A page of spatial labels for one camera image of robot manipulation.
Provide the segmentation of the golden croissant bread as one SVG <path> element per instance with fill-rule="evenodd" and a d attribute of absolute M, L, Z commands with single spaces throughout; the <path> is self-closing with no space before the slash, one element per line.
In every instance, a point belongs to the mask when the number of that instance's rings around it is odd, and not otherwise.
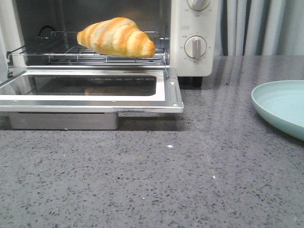
<path fill-rule="evenodd" d="M 80 45 L 102 55 L 153 57 L 155 44 L 128 18 L 117 17 L 94 23 L 78 32 Z"/>

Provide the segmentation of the glass oven door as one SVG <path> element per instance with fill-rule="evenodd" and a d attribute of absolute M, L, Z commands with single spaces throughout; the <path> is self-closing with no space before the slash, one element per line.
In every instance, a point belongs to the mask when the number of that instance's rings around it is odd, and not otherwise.
<path fill-rule="evenodd" d="M 28 67 L 0 86 L 14 129 L 115 130 L 119 113 L 181 113 L 175 71 L 144 67 Z"/>

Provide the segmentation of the black right oven foot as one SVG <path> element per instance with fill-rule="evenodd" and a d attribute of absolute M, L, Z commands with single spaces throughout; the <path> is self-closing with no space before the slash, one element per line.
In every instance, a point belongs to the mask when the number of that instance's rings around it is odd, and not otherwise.
<path fill-rule="evenodd" d="M 192 86 L 195 88 L 200 88 L 202 86 L 202 77 L 201 76 L 193 76 L 192 77 Z"/>

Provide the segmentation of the white Toshiba toaster oven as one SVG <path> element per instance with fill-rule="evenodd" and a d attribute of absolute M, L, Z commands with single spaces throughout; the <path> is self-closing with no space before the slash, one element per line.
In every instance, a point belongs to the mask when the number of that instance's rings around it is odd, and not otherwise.
<path fill-rule="evenodd" d="M 187 0 L 3 0 L 0 40 L 8 68 L 26 67 L 10 66 L 6 53 L 50 31 L 78 33 L 91 24 L 123 17 L 144 32 L 158 31 L 168 38 L 170 62 L 165 67 L 175 69 L 178 76 L 204 77 L 212 72 L 218 6 L 216 0 L 203 11 L 192 10 Z M 207 43 L 200 59 L 188 57 L 184 50 L 193 36 L 203 37 Z"/>

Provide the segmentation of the lower beige timer knob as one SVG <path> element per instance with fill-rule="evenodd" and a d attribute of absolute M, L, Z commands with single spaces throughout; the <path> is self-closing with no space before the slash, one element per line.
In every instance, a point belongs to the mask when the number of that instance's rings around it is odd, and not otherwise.
<path fill-rule="evenodd" d="M 188 57 L 193 59 L 200 59 L 206 52 L 207 43 L 203 37 L 190 37 L 184 46 L 185 53 Z"/>

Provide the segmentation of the upper beige control knob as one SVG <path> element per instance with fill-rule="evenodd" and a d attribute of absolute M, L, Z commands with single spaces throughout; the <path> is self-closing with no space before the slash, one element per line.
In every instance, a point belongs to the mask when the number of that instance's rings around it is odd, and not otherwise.
<path fill-rule="evenodd" d="M 187 4 L 194 11 L 203 11 L 209 6 L 210 0 L 187 0 Z"/>

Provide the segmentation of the grey white curtain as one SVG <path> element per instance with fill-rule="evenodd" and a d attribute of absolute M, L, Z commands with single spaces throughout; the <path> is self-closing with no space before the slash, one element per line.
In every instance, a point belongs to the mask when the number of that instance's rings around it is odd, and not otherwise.
<path fill-rule="evenodd" d="M 303 55 L 302 0 L 221 0 L 216 56 Z"/>

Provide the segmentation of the light green plate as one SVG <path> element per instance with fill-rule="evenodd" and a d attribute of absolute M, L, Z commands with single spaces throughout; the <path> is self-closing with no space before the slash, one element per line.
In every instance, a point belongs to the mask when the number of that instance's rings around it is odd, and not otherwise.
<path fill-rule="evenodd" d="M 274 81 L 257 86 L 251 92 L 259 115 L 280 131 L 304 139 L 303 80 Z"/>

